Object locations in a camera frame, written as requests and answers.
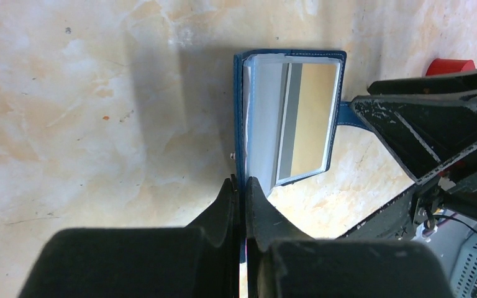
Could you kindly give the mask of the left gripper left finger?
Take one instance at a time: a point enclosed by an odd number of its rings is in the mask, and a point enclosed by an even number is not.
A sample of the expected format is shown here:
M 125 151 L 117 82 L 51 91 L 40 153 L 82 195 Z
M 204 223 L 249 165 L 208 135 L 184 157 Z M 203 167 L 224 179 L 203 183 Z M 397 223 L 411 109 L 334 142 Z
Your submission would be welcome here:
M 34 263 L 21 297 L 238 297 L 239 192 L 224 180 L 185 227 L 68 228 Z

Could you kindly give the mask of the gold credit card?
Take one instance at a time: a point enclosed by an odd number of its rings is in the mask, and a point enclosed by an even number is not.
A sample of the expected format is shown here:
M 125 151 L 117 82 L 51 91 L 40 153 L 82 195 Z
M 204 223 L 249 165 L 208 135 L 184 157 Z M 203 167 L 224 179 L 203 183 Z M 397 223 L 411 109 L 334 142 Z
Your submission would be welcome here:
M 299 179 L 323 168 L 336 78 L 336 64 L 290 64 L 279 154 L 279 180 Z

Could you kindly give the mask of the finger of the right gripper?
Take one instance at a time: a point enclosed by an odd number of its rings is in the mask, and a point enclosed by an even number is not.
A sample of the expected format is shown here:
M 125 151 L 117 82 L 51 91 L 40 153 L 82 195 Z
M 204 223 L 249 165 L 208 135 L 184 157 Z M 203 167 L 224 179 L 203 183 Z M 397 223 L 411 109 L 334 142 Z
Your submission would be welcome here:
M 477 90 L 477 69 L 419 78 L 375 81 L 367 91 L 382 94 L 448 94 Z

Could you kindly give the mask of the navy blue card holder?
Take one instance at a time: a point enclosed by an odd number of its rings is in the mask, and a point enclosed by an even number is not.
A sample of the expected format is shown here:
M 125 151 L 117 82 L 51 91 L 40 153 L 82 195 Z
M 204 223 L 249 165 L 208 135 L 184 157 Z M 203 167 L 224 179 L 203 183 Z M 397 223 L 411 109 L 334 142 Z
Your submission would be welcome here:
M 234 56 L 234 158 L 241 191 L 268 196 L 329 170 L 336 129 L 366 129 L 341 98 L 342 50 L 257 49 Z

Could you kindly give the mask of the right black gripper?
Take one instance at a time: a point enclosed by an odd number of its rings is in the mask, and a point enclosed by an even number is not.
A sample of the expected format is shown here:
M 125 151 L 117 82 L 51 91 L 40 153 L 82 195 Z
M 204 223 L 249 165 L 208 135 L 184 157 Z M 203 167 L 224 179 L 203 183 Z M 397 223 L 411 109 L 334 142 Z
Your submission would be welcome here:
M 438 208 L 477 221 L 477 94 L 358 96 L 350 107 L 416 184 L 342 239 L 411 240 L 436 226 Z

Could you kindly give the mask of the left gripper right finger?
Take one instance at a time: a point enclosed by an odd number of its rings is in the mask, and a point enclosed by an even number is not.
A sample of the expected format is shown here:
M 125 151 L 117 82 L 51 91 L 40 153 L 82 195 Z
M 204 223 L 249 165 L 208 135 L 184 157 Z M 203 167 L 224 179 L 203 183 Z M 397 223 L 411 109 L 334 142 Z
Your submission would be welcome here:
M 451 297 L 431 250 L 414 241 L 413 188 L 335 239 L 304 233 L 266 198 L 245 188 L 250 297 Z

